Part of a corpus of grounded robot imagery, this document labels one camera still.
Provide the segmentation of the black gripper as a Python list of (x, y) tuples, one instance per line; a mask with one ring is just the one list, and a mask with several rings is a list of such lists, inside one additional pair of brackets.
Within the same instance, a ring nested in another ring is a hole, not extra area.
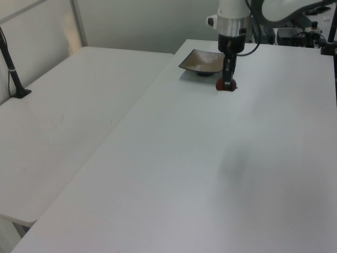
[(218, 50), (224, 53), (222, 79), (225, 90), (235, 90), (236, 81), (233, 79), (236, 57), (244, 50), (246, 35), (235, 37), (218, 35)]

